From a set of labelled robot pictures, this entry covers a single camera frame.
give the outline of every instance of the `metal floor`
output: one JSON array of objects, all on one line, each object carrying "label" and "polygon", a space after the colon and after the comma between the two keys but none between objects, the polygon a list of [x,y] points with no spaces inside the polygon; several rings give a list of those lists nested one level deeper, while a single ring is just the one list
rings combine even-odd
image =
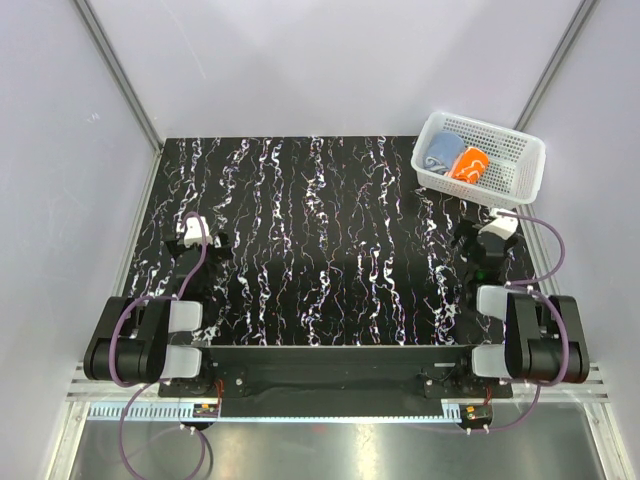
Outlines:
[{"label": "metal floor", "polygon": [[[515,405],[495,405],[495,424],[517,418]],[[132,452],[173,424],[127,422]],[[440,428],[458,428],[441,426]],[[215,456],[196,478],[212,480],[604,479],[584,411],[577,404],[540,404],[508,432],[467,437],[409,425],[224,424],[206,431]],[[186,477],[199,442],[169,433],[131,463],[145,478]],[[131,478],[117,453],[117,422],[87,422],[72,479]]]}]

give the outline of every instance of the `plastic basket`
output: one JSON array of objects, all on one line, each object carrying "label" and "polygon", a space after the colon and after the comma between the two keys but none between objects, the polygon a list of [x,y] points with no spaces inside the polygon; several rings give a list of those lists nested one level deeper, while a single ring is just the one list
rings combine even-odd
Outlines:
[{"label": "plastic basket", "polygon": [[[478,183],[470,185],[422,168],[433,136],[454,132],[467,144],[489,156],[489,166]],[[545,162],[545,145],[531,135],[472,120],[451,113],[432,113],[413,149],[411,166],[418,183],[488,207],[512,209],[533,202],[540,190]]]}]

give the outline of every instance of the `white connector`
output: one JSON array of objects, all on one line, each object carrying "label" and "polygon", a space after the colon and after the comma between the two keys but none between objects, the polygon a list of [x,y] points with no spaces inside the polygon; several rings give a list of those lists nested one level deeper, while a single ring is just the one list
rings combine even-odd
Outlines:
[{"label": "white connector", "polygon": [[490,232],[498,235],[503,240],[510,238],[518,230],[518,219],[506,217],[500,213],[513,213],[504,208],[492,208],[489,212],[491,218],[495,218],[491,223],[486,224],[478,233]]},{"label": "white connector", "polygon": [[[207,224],[207,219],[203,216],[200,216],[200,220],[202,220],[202,224],[204,225],[205,236],[207,237],[207,243],[212,244],[213,238],[211,237],[211,233],[209,232],[209,225]],[[182,229],[178,226],[178,233],[182,233]],[[201,245],[202,244],[202,230],[200,229],[200,223],[197,218],[190,217],[187,218],[187,231],[184,232],[184,246],[189,248],[192,245]]]}]

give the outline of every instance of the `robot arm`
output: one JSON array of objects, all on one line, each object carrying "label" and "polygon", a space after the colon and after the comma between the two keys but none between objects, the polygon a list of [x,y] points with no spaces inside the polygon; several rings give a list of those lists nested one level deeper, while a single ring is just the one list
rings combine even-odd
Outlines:
[{"label": "robot arm", "polygon": [[[551,381],[562,363],[558,327],[549,308],[526,291],[502,286],[504,262],[517,242],[518,220],[501,212],[492,209],[494,220],[484,226],[463,220],[452,242],[465,239],[462,253],[469,264],[465,275],[469,307],[505,322],[504,345],[475,347],[472,371],[480,377]],[[562,316],[569,339],[569,367],[563,381],[582,383],[589,373],[589,356],[577,302],[569,296],[549,299]]]},{"label": "robot arm", "polygon": [[[220,232],[212,236],[206,219],[200,218],[205,228],[204,234],[198,220],[188,218],[184,231],[178,229],[175,236],[164,239],[167,250],[177,263],[183,255],[195,255],[203,235],[207,244],[213,244],[207,248],[205,262],[187,285],[182,298],[178,300],[175,295],[163,296],[150,298],[146,305],[140,304],[133,309],[115,339],[115,367],[125,383],[154,383],[160,378],[194,378],[201,373],[202,352],[199,349],[168,345],[170,333],[200,328],[203,304],[208,298],[207,288],[218,274],[220,263],[231,258],[227,235]],[[177,275],[176,291],[177,285],[185,277]],[[107,300],[84,356],[87,378],[112,380],[109,349],[114,341],[118,320],[133,301],[131,297],[111,297]]]}]

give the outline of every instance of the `white wall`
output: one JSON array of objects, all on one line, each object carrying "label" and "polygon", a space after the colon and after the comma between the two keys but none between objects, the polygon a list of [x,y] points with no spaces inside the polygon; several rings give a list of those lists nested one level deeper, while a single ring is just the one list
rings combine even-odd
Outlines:
[{"label": "white wall", "polygon": [[579,0],[92,0],[161,135],[513,125]]},{"label": "white wall", "polygon": [[559,283],[579,301],[590,354],[640,473],[638,22],[640,3],[600,2],[529,132],[548,146],[535,211],[566,240]]},{"label": "white wall", "polygon": [[0,4],[0,465],[35,479],[152,152],[70,1]]}]

